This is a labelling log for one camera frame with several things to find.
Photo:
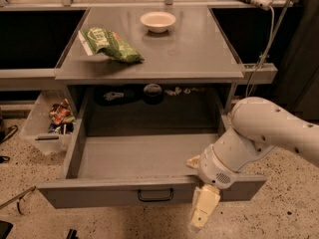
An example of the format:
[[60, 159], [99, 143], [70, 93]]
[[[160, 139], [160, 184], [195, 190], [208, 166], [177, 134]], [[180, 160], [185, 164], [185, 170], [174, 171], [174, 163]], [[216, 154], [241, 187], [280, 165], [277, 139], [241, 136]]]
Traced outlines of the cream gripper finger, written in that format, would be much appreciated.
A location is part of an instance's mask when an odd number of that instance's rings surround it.
[[198, 164], [199, 164], [199, 160], [200, 160], [200, 156], [199, 155], [196, 155], [190, 159], [188, 159], [186, 162], [185, 162], [185, 165], [189, 168], [192, 168], [192, 169], [198, 169]]
[[219, 190], [213, 185], [205, 184], [195, 189], [188, 223], [191, 232], [198, 232], [205, 226], [219, 200]]

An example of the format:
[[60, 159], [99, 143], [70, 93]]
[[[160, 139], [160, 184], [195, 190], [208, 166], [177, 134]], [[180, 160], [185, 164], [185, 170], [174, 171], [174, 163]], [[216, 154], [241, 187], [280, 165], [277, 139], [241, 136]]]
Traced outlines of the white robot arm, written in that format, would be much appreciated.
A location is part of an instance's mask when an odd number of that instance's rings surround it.
[[220, 201], [221, 191], [235, 183], [255, 182], [258, 175], [241, 169], [274, 148], [298, 154], [319, 166], [319, 125], [300, 119], [277, 104], [259, 97], [240, 100], [227, 115], [229, 127], [200, 155], [186, 162], [203, 182], [193, 194], [189, 228], [205, 226]]

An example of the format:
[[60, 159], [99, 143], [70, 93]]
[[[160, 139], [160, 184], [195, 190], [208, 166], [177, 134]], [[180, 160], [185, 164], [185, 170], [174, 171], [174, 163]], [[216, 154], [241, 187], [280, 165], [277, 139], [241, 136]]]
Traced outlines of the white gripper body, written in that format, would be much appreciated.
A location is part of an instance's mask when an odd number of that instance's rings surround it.
[[197, 174], [204, 183], [218, 189], [229, 188], [233, 183], [242, 180], [239, 173], [229, 170], [218, 160], [212, 144], [200, 155]]

